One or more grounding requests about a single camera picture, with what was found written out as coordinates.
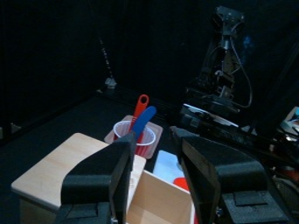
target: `black curtain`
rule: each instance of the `black curtain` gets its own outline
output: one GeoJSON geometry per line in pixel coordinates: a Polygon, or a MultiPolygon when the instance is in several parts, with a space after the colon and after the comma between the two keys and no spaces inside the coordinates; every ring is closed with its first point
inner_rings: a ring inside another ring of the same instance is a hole
{"type": "MultiPolygon", "coordinates": [[[[271,114],[273,127],[291,107],[287,104],[295,104],[299,89],[295,67],[275,92],[272,89],[297,39],[296,0],[130,1],[116,80],[124,87],[180,105],[185,86],[201,69],[213,34],[210,14],[220,5],[245,15],[234,47],[253,91],[250,107],[228,119],[241,126],[261,126],[260,120],[271,114]]],[[[234,79],[233,100],[246,105],[246,80],[241,74],[234,79]]]]}
{"type": "Polygon", "coordinates": [[[102,47],[113,68],[124,9],[122,0],[1,0],[5,123],[25,127],[101,87],[109,76],[102,47]]]}
{"type": "MultiPolygon", "coordinates": [[[[22,126],[100,87],[109,71],[98,36],[117,85],[180,106],[201,70],[220,5],[245,14],[234,47],[253,90],[250,108],[229,120],[260,127],[271,114],[275,123],[297,99],[296,66],[276,85],[297,40],[297,0],[2,0],[5,120],[22,126]]],[[[246,104],[246,81],[234,78],[234,101],[246,104]]]]}

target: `white surface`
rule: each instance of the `white surface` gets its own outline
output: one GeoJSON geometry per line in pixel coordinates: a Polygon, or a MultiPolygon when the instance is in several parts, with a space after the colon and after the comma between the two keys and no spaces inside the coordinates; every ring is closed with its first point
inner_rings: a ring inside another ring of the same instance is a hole
{"type": "Polygon", "coordinates": [[[176,178],[181,178],[182,171],[178,168],[177,157],[160,150],[153,166],[153,175],[164,181],[172,183],[176,178]]]}

